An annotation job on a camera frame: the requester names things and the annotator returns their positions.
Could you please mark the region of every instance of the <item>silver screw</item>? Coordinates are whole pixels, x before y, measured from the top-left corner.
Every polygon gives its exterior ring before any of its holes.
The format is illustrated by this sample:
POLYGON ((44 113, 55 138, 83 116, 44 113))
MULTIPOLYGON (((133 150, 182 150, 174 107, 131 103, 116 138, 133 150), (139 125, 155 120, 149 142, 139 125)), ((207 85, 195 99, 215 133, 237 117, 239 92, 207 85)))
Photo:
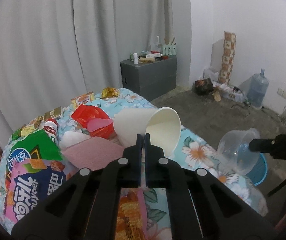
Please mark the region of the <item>silver screw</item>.
POLYGON ((82 168, 80 171, 79 171, 79 174, 81 176, 86 176, 90 173, 91 171, 88 169, 88 168, 82 168))
POLYGON ((167 158, 160 158, 159 164, 168 164, 169 160, 167 158))
POLYGON ((201 169, 198 169, 198 170, 196 171, 196 173, 197 173, 197 175, 199 175, 199 176, 205 176, 205 175, 207 174, 207 171, 206 171, 206 169, 201 168, 201 169))
POLYGON ((118 163, 121 165, 125 165, 128 163, 128 159, 127 158, 120 158, 120 159, 118 159, 118 163))

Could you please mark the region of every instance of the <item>paper cup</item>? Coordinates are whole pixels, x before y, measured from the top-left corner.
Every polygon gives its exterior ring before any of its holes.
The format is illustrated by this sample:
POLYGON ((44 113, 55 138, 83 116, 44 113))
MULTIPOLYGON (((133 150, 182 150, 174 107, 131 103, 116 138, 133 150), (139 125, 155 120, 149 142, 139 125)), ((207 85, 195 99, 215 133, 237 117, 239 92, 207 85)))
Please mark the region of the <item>paper cup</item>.
POLYGON ((135 145, 138 133, 149 133, 151 144, 161 147, 165 157, 170 157, 179 142, 181 121, 169 107, 126 108, 115 115, 114 130, 124 147, 135 145))

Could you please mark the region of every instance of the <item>blue tablecloth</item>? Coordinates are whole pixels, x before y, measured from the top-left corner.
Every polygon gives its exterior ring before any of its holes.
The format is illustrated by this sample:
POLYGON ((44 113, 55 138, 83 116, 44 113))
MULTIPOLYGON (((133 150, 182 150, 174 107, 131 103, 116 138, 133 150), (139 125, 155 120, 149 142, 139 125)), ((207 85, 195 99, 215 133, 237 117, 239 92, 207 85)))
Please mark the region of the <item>blue tablecloth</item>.
MULTIPOLYGON (((124 108, 154 108, 150 102, 132 91, 122 88, 118 98, 101 99, 101 94, 95 96, 95 100, 88 105, 102 108, 110 118, 124 108)), ((63 109, 62 118, 58 120, 58 140, 60 141, 66 131, 78 131, 87 133, 70 115, 74 111, 70 105, 63 109)), ((0 223, 10 233, 14 223, 4 216, 5 191, 5 169, 6 162, 16 141, 11 139, 4 148, 0 164, 0 223)), ((267 204, 262 193, 256 189, 245 176, 239 176, 232 170, 226 169, 218 160, 217 152, 205 140, 192 133, 189 129, 181 127, 179 143, 171 157, 181 167, 196 170, 203 167, 218 178, 243 201, 256 210, 262 216, 267 214, 267 204)), ((147 206, 148 235, 152 239, 170 239, 170 218, 167 206, 165 189, 144 188, 144 197, 147 206)))

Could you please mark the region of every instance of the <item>red package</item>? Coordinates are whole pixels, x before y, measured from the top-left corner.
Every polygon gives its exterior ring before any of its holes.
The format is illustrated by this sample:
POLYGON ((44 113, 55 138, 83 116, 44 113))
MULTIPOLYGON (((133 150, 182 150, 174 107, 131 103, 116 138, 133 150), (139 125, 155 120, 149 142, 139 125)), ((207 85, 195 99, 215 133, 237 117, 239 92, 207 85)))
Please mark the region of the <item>red package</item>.
MULTIPOLYGON (((87 128, 87 123, 92 118, 110 119, 101 108, 96 106, 80 105, 71 117, 79 122, 83 128, 87 128)), ((106 127, 99 128, 94 132, 89 132, 91 137, 102 137, 108 139, 114 133, 113 123, 106 127)))

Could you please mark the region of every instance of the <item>wall socket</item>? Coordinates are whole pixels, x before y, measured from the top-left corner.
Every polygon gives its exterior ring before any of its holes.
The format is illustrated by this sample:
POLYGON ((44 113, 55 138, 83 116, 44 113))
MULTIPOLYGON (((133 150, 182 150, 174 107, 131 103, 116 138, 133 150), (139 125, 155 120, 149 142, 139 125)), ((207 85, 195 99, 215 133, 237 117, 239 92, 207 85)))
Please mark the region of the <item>wall socket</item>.
POLYGON ((283 97, 284 99, 286 98, 286 91, 283 90, 282 88, 279 88, 279 89, 277 90, 277 94, 278 94, 279 96, 283 97))

